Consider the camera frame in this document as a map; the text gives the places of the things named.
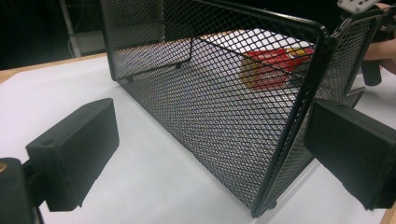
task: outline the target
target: dark background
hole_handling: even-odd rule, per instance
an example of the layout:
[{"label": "dark background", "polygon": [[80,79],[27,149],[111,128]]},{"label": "dark background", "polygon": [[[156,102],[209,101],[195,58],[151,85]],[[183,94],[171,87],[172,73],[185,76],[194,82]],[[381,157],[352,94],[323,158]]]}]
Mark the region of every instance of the dark background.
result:
[{"label": "dark background", "polygon": [[[340,23],[337,0],[228,0],[251,7],[319,21]],[[394,0],[383,0],[394,4]],[[66,0],[76,33],[102,30],[96,0]],[[0,1],[0,70],[71,58],[64,16],[58,0]]]},{"label": "dark background", "polygon": [[[66,4],[78,33],[102,29],[95,0]],[[3,0],[0,18],[0,70],[71,58],[59,1]]]}]

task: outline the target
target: mesh panel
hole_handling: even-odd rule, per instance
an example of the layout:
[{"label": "mesh panel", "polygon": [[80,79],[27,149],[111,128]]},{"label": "mesh panel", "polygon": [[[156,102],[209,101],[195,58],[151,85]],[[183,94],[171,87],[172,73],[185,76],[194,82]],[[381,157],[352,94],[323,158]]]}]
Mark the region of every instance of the mesh panel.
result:
[{"label": "mesh panel", "polygon": [[[354,106],[359,101],[362,89],[351,91],[350,86],[356,76],[355,70],[359,67],[361,50],[364,48],[365,43],[369,41],[368,38],[373,27],[375,27],[375,23],[376,18],[356,21],[344,33],[337,51],[332,56],[330,66],[318,88],[316,97],[331,99],[349,106]],[[280,196],[302,171],[302,168],[313,159],[312,155],[304,147],[303,139],[306,119],[291,147],[288,157],[282,164],[283,167],[268,194],[269,196],[262,212]]]},{"label": "mesh panel", "polygon": [[[323,75],[311,62],[328,36],[314,22],[248,8],[132,2],[102,1],[113,79],[248,208],[258,209],[263,180],[272,177],[265,210],[311,160],[300,131],[284,164],[271,165],[293,141],[283,137],[309,104],[307,87]],[[354,34],[364,35],[359,29]],[[358,48],[346,42],[337,53],[356,62],[359,53],[346,52]],[[340,68],[335,58],[318,95],[339,100],[350,77],[337,74],[350,74],[354,63]]]}]

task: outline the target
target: red object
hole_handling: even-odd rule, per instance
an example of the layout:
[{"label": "red object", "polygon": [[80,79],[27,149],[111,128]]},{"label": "red object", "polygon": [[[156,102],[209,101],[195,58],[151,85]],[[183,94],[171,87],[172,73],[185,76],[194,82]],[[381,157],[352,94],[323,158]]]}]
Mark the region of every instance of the red object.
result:
[{"label": "red object", "polygon": [[247,85],[256,91],[284,86],[289,80],[289,73],[298,65],[310,60],[309,56],[293,57],[285,49],[252,50],[245,54],[254,61],[262,62],[254,63],[256,66],[253,83]]}]

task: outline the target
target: white table surface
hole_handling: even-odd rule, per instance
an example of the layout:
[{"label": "white table surface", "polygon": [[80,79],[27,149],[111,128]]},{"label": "white table surface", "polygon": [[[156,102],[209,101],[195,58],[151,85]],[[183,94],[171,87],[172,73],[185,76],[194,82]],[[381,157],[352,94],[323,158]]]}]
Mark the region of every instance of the white table surface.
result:
[{"label": "white table surface", "polygon": [[[396,128],[396,76],[367,88],[357,109]],[[358,76],[355,86],[363,86]],[[91,101],[114,99],[120,147],[81,208],[52,223],[379,223],[319,165],[284,205],[254,219],[221,183],[110,78],[106,57],[19,73],[0,84],[0,158],[28,160],[24,147]]]}]

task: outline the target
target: black wire basket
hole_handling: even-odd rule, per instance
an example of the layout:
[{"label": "black wire basket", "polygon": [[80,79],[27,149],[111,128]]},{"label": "black wire basket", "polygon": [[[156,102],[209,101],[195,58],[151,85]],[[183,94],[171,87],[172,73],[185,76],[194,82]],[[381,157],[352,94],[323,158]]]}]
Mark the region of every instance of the black wire basket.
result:
[{"label": "black wire basket", "polygon": [[303,141],[312,100],[358,102],[351,84],[380,19],[361,13],[329,34],[215,0],[101,6],[112,78],[254,217],[313,159]]}]

